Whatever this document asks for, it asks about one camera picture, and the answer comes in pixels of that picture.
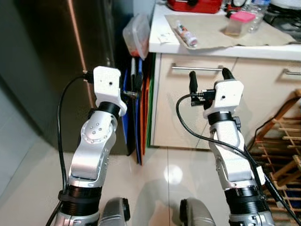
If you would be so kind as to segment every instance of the drawer handle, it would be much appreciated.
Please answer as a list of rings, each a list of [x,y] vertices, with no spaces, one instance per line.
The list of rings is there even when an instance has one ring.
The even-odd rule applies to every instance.
[[[288,69],[284,69],[285,74],[289,74],[289,75],[301,75],[300,72],[291,72]]]
[[[171,64],[172,69],[184,69],[184,70],[195,70],[195,71],[210,71],[210,72],[221,72],[224,68],[222,65],[218,68],[207,68],[207,67],[179,67],[176,63]]]

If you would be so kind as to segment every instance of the wooden rack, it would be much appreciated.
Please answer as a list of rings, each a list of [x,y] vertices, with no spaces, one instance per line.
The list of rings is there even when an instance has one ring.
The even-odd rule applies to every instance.
[[[292,97],[300,99],[301,89],[293,92],[289,99]],[[290,101],[261,129],[250,153],[270,175],[292,211],[301,218],[301,109],[294,117],[285,116],[297,102],[298,99]],[[276,223],[294,225],[286,210],[277,206],[268,190],[265,192]]]

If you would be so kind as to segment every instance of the cabinet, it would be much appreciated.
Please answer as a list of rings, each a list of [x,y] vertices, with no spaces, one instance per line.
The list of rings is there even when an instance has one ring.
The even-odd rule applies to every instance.
[[[236,59],[225,57],[201,57],[162,54],[160,59],[158,96],[154,122],[153,145],[196,148],[199,139],[189,134],[180,124],[175,112],[177,100],[189,94],[189,72],[191,70],[173,69],[176,64],[181,67],[203,67],[216,69],[219,66],[232,69]],[[222,79],[217,71],[196,71],[198,89],[211,89],[216,80]],[[203,118],[203,107],[191,107],[190,98],[183,100],[180,112],[189,127],[203,134],[207,120]],[[202,148],[208,148],[204,142]]]
[[[286,69],[300,73],[301,62],[239,58],[235,64],[233,75],[245,86],[235,115],[241,119],[246,143],[252,139],[255,129],[277,112],[289,94],[300,89],[301,76],[288,75]]]
[[[281,106],[288,95],[301,87],[301,62],[261,60],[229,57],[183,56],[159,54],[156,59],[156,78],[153,106],[152,145],[208,149],[208,142],[190,135],[180,124],[175,105],[177,100],[189,93],[190,70],[181,67],[218,68],[222,65],[232,69],[233,75],[244,86],[243,97],[235,116],[242,122],[242,133],[248,143],[255,129],[265,122]],[[214,82],[222,79],[221,72],[196,71],[198,89],[211,89]],[[209,125],[203,119],[203,107],[191,107],[190,99],[180,105],[180,112],[189,127],[203,135],[209,135]]]

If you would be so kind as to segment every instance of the pink lid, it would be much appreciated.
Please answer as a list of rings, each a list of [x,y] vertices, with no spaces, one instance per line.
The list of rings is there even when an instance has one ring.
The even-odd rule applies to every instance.
[[[230,16],[230,19],[237,20],[237,21],[240,21],[240,22],[243,22],[243,23],[248,23],[248,22],[255,19],[255,15],[253,13],[240,11],[238,13],[232,14]]]

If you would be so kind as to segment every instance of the white countertop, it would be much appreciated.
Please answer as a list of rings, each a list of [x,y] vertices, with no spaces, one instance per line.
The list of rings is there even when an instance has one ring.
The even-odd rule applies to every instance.
[[[223,57],[244,57],[262,58],[275,60],[298,60],[301,61],[301,45],[291,44],[285,46],[235,46],[229,48],[214,48],[189,50],[181,45],[170,28],[165,15],[195,15],[195,13],[176,12],[165,5],[164,1],[158,1],[155,6],[151,32],[150,32],[150,52],[171,53],[183,55],[199,56],[223,56]],[[161,43],[158,36],[163,33],[170,34],[170,42]]]

